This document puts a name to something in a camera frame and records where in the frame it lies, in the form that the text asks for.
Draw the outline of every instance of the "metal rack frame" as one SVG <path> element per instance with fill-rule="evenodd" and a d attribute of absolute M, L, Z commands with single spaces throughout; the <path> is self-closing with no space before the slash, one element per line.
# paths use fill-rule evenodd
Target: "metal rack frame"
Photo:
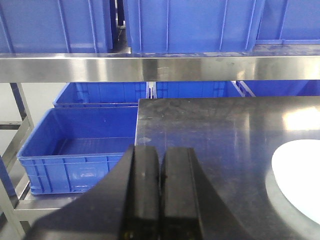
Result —
<path fill-rule="evenodd" d="M 109 54 L 0 54 L 0 83 L 16 84 L 25 112 L 22 122 L 2 122 L 3 128 L 19 127 L 3 158 L 9 171 L 33 128 L 21 83 L 234 81 L 237 85 L 243 80 L 319 79 L 320 45 L 257 45 L 247 53 L 137 55 L 119 47 Z M 28 185 L 24 175 L 12 201 L 0 181 L 0 206 L 19 237 L 25 234 L 21 222 L 32 222 L 79 196 L 32 196 Z"/>

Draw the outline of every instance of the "stainless steel countertop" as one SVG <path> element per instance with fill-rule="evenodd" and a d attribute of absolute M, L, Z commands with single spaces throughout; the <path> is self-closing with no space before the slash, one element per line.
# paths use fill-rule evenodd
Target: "stainless steel countertop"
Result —
<path fill-rule="evenodd" d="M 320 97 L 142 99 L 136 144 L 193 147 L 222 200 L 256 240 L 319 240 L 320 225 L 283 196 L 271 160 L 282 144 L 320 140 Z"/>

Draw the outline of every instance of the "white plate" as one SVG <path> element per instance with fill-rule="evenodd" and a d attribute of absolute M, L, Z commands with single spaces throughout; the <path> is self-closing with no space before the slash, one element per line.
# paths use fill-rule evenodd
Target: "white plate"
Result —
<path fill-rule="evenodd" d="M 320 140 L 281 145 L 272 156 L 272 170 L 289 202 L 320 224 Z"/>

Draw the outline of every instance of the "white wall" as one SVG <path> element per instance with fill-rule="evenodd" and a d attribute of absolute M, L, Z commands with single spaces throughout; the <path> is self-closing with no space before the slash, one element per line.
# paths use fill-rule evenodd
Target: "white wall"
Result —
<path fill-rule="evenodd" d="M 52 102 L 64 85 L 65 83 L 22 84 L 35 125 L 44 113 L 53 107 Z M 0 83 L 0 121 L 21 121 L 9 83 Z M 0 130 L 0 155 L 3 155 L 15 133 L 15 130 Z"/>

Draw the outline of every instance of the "blue plastic crate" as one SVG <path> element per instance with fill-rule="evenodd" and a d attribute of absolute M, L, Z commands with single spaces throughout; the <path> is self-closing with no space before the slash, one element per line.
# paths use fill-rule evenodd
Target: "blue plastic crate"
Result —
<path fill-rule="evenodd" d="M 170 81 L 156 83 L 156 97 L 219 98 L 240 97 L 229 81 Z"/>
<path fill-rule="evenodd" d="M 67 83 L 54 100 L 56 108 L 138 106 L 147 95 L 145 82 Z"/>
<path fill-rule="evenodd" d="M 320 44 L 319 0 L 266 0 L 257 44 Z"/>
<path fill-rule="evenodd" d="M 320 80 L 245 81 L 257 97 L 320 96 Z"/>
<path fill-rule="evenodd" d="M 124 0 L 133 53 L 251 51 L 265 0 Z"/>
<path fill-rule="evenodd" d="M 52 108 L 17 157 L 32 194 L 93 187 L 135 143 L 138 107 Z"/>
<path fill-rule="evenodd" d="M 0 53 L 108 53 L 114 0 L 0 0 Z"/>

